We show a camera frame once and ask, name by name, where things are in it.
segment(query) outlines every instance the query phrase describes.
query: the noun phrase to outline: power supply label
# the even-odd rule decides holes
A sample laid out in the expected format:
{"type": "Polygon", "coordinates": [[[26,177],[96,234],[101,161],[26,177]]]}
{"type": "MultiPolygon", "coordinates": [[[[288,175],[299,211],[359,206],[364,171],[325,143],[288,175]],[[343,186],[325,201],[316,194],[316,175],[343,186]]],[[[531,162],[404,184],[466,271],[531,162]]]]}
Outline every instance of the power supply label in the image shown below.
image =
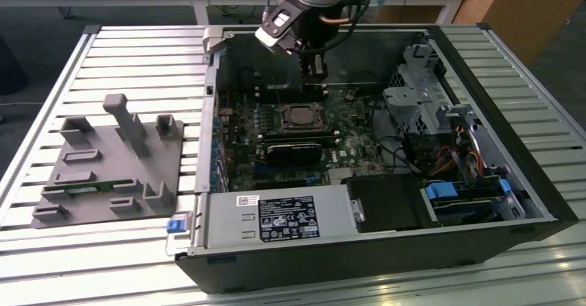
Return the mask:
{"type": "Polygon", "coordinates": [[[257,223],[263,242],[319,237],[313,197],[257,201],[257,223]]]}

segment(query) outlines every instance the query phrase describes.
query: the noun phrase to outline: slotted metal surface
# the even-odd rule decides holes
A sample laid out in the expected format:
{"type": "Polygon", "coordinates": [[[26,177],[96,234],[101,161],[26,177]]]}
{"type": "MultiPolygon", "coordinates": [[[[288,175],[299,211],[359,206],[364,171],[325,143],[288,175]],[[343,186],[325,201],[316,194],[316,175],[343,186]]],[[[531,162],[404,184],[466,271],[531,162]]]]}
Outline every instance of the slotted metal surface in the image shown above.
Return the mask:
{"type": "MultiPolygon", "coordinates": [[[[580,222],[484,264],[455,269],[208,296],[165,254],[165,219],[29,227],[57,159],[68,115],[112,124],[107,93],[125,92],[143,122],[173,113],[185,123],[177,211],[193,207],[205,65],[197,26],[105,27],[73,56],[62,92],[30,143],[0,208],[0,304],[92,305],[546,305],[586,298],[586,151],[582,131],[508,53],[476,27],[444,27],[462,57],[567,199],[580,222]]],[[[463,93],[455,89],[460,101],[463,93]]]]}

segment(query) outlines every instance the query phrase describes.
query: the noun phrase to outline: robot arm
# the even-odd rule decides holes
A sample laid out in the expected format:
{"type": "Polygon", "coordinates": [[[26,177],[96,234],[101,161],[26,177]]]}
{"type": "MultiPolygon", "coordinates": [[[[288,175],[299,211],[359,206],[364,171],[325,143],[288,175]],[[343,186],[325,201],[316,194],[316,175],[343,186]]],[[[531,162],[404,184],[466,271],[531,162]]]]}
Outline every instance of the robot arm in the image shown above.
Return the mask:
{"type": "Polygon", "coordinates": [[[305,82],[317,82],[327,77],[323,56],[351,35],[355,23],[363,15],[369,0],[284,0],[263,20],[256,38],[272,51],[284,50],[297,54],[305,82]],[[360,8],[352,17],[340,18],[343,8],[360,8]],[[351,23],[351,29],[336,40],[339,25],[351,23]]]}

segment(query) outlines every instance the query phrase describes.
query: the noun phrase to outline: cpu socket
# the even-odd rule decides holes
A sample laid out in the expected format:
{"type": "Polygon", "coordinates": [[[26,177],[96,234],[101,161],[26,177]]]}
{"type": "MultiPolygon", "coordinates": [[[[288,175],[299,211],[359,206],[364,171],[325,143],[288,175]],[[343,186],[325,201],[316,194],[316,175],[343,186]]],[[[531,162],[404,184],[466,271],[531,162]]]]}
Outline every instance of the cpu socket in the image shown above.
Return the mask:
{"type": "Polygon", "coordinates": [[[324,130],[323,107],[316,103],[281,105],[281,129],[287,131],[324,130]]]}

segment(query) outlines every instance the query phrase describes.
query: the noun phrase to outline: blue latch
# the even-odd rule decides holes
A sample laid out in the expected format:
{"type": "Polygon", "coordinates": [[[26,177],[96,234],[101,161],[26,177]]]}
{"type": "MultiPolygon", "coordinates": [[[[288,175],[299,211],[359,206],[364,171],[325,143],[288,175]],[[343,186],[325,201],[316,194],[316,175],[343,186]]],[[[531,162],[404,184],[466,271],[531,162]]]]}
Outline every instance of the blue latch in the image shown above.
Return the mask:
{"type": "Polygon", "coordinates": [[[456,188],[452,183],[431,183],[430,186],[426,187],[424,192],[430,200],[458,197],[456,188]]]}
{"type": "Polygon", "coordinates": [[[185,232],[185,222],[185,219],[171,219],[167,223],[167,233],[173,234],[185,232]]]}
{"type": "Polygon", "coordinates": [[[511,188],[511,185],[508,184],[508,181],[506,179],[500,179],[498,181],[498,185],[503,189],[504,195],[511,192],[512,188],[511,188]]]}

